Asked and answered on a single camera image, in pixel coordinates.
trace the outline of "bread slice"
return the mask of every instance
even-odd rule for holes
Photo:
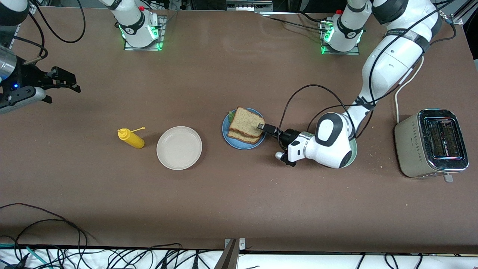
[[[265,124],[264,119],[248,111],[245,108],[238,107],[234,119],[229,127],[230,131],[236,131],[244,136],[258,138],[262,135],[262,130],[257,129],[259,124]]]
[[[237,139],[239,141],[242,141],[242,142],[248,143],[248,144],[255,144],[255,143],[259,142],[259,140],[261,139],[260,137],[252,138],[252,137],[244,136],[243,134],[241,134],[239,132],[231,131],[231,130],[229,130],[228,136],[230,138],[234,138],[234,139]]]

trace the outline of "mustard bottle cap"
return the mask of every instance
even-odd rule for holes
[[[118,137],[121,139],[127,139],[130,136],[131,131],[126,128],[122,128],[118,130]]]

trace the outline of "blue plate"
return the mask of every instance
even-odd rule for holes
[[[259,116],[262,117],[262,115],[257,112],[256,110],[252,109],[252,108],[246,108],[247,110],[249,110],[250,112],[252,113],[255,113]],[[229,122],[229,118],[228,118],[228,115],[226,115],[226,117],[224,118],[224,121],[222,122],[222,136],[224,137],[224,139],[226,140],[226,142],[237,148],[237,149],[251,149],[251,148],[255,148],[257,146],[259,146],[260,143],[262,143],[264,141],[264,138],[266,137],[266,134],[263,133],[262,134],[262,137],[259,139],[259,141],[255,144],[248,144],[248,143],[244,143],[242,141],[239,141],[237,139],[234,139],[234,138],[230,138],[228,136],[228,132],[229,132],[229,126],[231,126],[231,123]]]

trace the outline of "white cable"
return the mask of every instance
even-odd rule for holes
[[[422,61],[420,63],[420,65],[418,66],[418,69],[415,71],[415,73],[413,74],[413,76],[407,80],[407,82],[403,83],[403,85],[400,86],[400,88],[398,88],[397,92],[395,93],[395,112],[396,112],[396,115],[397,115],[397,124],[400,123],[400,119],[399,119],[399,113],[398,113],[398,100],[397,100],[397,95],[398,93],[403,89],[403,87],[405,87],[408,83],[410,83],[414,78],[415,76],[417,75],[418,71],[420,71],[420,69],[422,69],[422,65],[423,65],[423,62],[425,61],[425,58],[422,56]]]

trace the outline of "yellow mustard bottle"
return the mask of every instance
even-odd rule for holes
[[[134,131],[130,131],[127,128],[122,128],[118,130],[118,137],[135,148],[142,148],[144,147],[144,140],[134,134],[134,132],[139,130],[144,130],[144,126]]]

